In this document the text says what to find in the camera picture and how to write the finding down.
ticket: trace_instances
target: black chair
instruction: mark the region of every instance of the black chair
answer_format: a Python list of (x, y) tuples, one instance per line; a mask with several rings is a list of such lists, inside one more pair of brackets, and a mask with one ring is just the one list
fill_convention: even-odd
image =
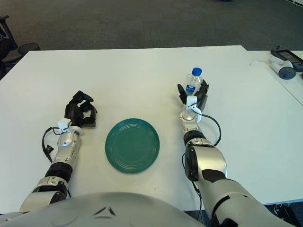
[(0, 79), (5, 76), (6, 68), (14, 67), (14, 64), (12, 63), (22, 58), (21, 56), (7, 62), (2, 61), (4, 58), (6, 58), (6, 56), (9, 54), (10, 51), (18, 48), (16, 41), (14, 40), (14, 37), (9, 30), (9, 27), (6, 24), (5, 20), (7, 18), (9, 18), (7, 15), (0, 16), (0, 24), (2, 25), (3, 28), (2, 30), (2, 28), (0, 27)]
[(0, 79), (2, 79), (7, 73), (6, 68), (13, 68), (15, 66), (14, 63), (19, 61), (27, 52), (40, 50), (36, 43), (25, 44), (18, 49), (21, 56), (9, 61), (3, 61), (10, 51), (18, 48), (16, 41), (6, 24), (7, 18), (9, 18), (7, 15), (0, 16), (0, 25), (2, 26), (0, 26)]

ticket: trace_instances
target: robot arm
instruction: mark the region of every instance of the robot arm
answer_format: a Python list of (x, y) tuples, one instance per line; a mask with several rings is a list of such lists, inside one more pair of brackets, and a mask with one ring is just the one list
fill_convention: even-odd
[[(192, 99), (188, 96), (187, 104)], [(200, 190), (212, 226), (292, 226), (271, 214), (239, 183), (226, 178), (223, 154), (206, 139), (197, 124), (200, 113), (189, 113), (189, 106), (180, 115), (186, 146), (185, 174)]]
[[(90, 102), (93, 99), (78, 91), (65, 109), (65, 117), (58, 122), (58, 152), (50, 168), (33, 191), (23, 202), (19, 212), (29, 212), (49, 204), (64, 200), (71, 173), (78, 160), (81, 146), (80, 136), (85, 126), (95, 126), (96, 109)], [(91, 110), (90, 117), (84, 118), (83, 112)]]

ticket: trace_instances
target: teal ceramic plate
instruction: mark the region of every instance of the teal ceramic plate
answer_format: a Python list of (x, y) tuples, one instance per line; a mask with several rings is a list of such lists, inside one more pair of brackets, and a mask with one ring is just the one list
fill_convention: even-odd
[(156, 130), (146, 121), (131, 118), (116, 124), (105, 142), (110, 164), (125, 174), (137, 174), (156, 160), (160, 141)]

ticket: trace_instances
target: black cable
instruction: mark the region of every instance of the black cable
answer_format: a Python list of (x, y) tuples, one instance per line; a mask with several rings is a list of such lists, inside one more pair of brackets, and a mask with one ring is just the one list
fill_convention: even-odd
[(219, 123), (218, 123), (218, 121), (215, 119), (215, 118), (213, 118), (213, 117), (211, 117), (211, 116), (208, 116), (208, 115), (206, 115), (206, 114), (200, 114), (200, 113), (197, 113), (196, 111), (194, 111), (193, 109), (191, 109), (194, 113), (196, 113), (196, 114), (198, 114), (198, 115), (201, 115), (201, 116), (203, 116), (203, 117), (207, 117), (207, 118), (209, 118), (209, 119), (211, 119), (211, 120), (213, 120), (215, 123), (216, 123), (216, 125), (218, 126), (218, 128), (219, 128), (219, 139), (217, 140), (217, 142), (216, 143), (214, 143), (214, 146), (217, 146), (218, 145), (218, 143), (220, 142), (220, 140), (221, 140), (221, 135), (222, 135), (222, 133), (221, 133), (221, 127), (220, 127), (220, 125), (219, 125)]
[[(182, 155), (182, 165), (183, 165), (183, 168), (185, 169), (185, 166), (184, 166), (184, 162), (183, 162), (183, 157), (185, 156), (185, 153)], [(191, 181), (191, 183), (193, 184), (193, 187), (197, 193), (197, 195), (199, 196), (199, 199), (200, 199), (200, 210), (199, 210), (199, 213), (198, 213), (198, 216), (197, 216), (197, 221), (199, 220), (199, 216), (201, 214), (201, 208), (202, 208), (202, 197), (201, 197), (201, 192), (200, 190), (196, 187), (195, 183), (193, 181)]]

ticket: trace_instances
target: chair leg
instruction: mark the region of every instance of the chair leg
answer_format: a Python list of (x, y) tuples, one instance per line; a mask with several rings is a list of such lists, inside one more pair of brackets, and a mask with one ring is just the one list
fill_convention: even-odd
[(9, 64), (9, 63), (4, 62), (3, 66), (4, 66), (4, 68), (13, 68), (15, 66), (15, 64)]

